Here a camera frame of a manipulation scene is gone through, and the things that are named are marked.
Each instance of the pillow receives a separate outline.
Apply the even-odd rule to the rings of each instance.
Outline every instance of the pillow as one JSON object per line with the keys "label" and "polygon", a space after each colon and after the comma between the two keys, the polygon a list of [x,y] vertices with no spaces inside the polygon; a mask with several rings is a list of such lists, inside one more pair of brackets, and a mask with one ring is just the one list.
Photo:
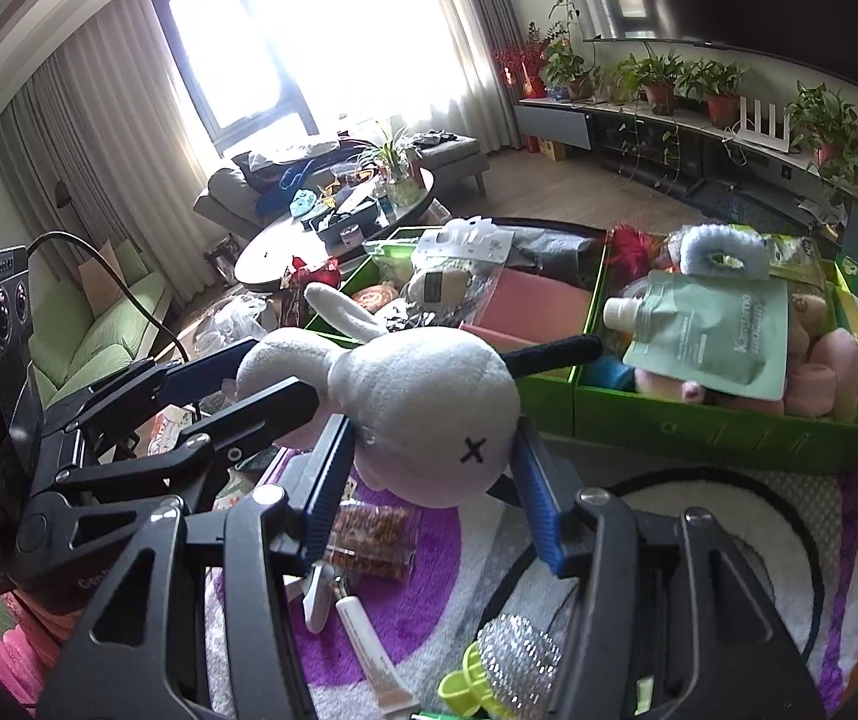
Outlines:
{"label": "pillow", "polygon": [[[112,245],[107,242],[99,250],[99,254],[103,255],[111,269],[116,271],[116,275],[125,281],[123,271],[119,268],[119,261],[116,259],[116,252],[112,250]],[[112,276],[103,270],[103,266],[95,257],[86,260],[79,266],[79,277],[82,281],[82,291],[85,292],[85,298],[89,301],[92,313],[96,317],[101,317],[123,296],[123,290],[119,289],[119,285],[112,280]]]}
{"label": "pillow", "polygon": [[220,167],[209,179],[208,189],[211,196],[237,217],[259,224],[255,213],[255,201],[259,199],[259,193],[245,183],[239,167]]}
{"label": "pillow", "polygon": [[142,261],[139,252],[135,250],[133,242],[126,238],[120,243],[116,250],[116,260],[119,262],[119,268],[122,270],[123,281],[127,287],[131,287],[140,279],[144,279],[149,275],[149,269],[146,268],[146,263]]}

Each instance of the white lid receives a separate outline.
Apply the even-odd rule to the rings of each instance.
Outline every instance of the white lid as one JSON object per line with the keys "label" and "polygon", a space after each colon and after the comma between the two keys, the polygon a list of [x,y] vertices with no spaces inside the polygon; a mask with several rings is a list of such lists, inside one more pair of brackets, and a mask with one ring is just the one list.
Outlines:
{"label": "white lid", "polygon": [[637,298],[609,298],[603,306],[603,324],[610,330],[632,335],[641,303]]}

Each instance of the flower pot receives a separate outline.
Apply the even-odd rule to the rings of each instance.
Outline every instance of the flower pot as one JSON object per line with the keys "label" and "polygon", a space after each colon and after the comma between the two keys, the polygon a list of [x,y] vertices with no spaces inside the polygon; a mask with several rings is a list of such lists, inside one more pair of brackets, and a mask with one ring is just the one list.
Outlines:
{"label": "flower pot", "polygon": [[538,71],[530,71],[522,65],[522,94],[529,100],[538,100],[546,96],[546,85],[542,83]]}
{"label": "flower pot", "polygon": [[570,100],[584,100],[592,97],[595,91],[592,88],[592,79],[590,76],[579,76],[577,79],[565,82],[565,88],[569,92]]}
{"label": "flower pot", "polygon": [[822,167],[826,162],[829,162],[830,159],[835,159],[840,155],[839,146],[836,146],[835,143],[822,143],[819,148],[813,153],[813,158],[815,159],[816,165]]}
{"label": "flower pot", "polygon": [[653,108],[653,113],[658,113],[657,109],[665,109],[671,114],[676,109],[676,93],[668,84],[646,84],[642,88],[646,90],[646,99]]}
{"label": "flower pot", "polygon": [[706,102],[709,103],[709,120],[713,127],[726,129],[739,121],[739,98],[709,95]]}

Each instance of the bunny face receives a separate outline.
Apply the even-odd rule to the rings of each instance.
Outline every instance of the bunny face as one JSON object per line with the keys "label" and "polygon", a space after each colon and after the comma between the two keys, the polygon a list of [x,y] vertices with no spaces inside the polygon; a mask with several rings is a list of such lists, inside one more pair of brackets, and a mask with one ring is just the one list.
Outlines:
{"label": "bunny face", "polygon": [[424,327],[341,355],[327,389],[359,431],[356,467],[372,488],[429,508],[485,493],[503,472],[519,395],[480,338]]}

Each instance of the blue cloth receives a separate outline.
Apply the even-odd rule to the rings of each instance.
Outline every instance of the blue cloth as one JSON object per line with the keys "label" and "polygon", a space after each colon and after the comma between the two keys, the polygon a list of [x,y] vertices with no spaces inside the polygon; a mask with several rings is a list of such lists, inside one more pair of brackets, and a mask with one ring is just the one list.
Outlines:
{"label": "blue cloth", "polygon": [[322,156],[314,159],[301,159],[288,167],[279,179],[279,183],[272,187],[255,201],[255,213],[260,217],[277,215],[280,211],[288,210],[290,203],[295,199],[296,192],[302,189],[306,177],[312,175],[316,170],[346,162],[347,159],[359,156],[365,150],[358,143],[339,146],[339,148],[328,151]]}

